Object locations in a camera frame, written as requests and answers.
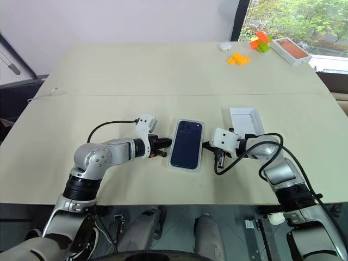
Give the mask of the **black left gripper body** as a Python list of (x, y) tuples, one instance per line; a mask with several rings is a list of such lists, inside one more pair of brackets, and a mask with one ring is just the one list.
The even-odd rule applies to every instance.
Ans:
[(159, 137), (154, 134), (149, 134), (148, 139), (150, 142), (150, 155), (148, 156), (149, 158), (156, 157), (156, 150), (162, 150), (165, 147), (160, 147), (159, 146)]

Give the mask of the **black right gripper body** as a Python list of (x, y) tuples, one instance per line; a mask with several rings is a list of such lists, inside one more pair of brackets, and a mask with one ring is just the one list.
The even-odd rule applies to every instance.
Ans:
[(210, 144), (208, 144), (208, 150), (213, 152), (214, 159), (221, 159), (225, 156), (231, 158), (231, 154), (229, 152), (225, 152), (224, 150), (218, 148), (218, 147), (212, 147)]

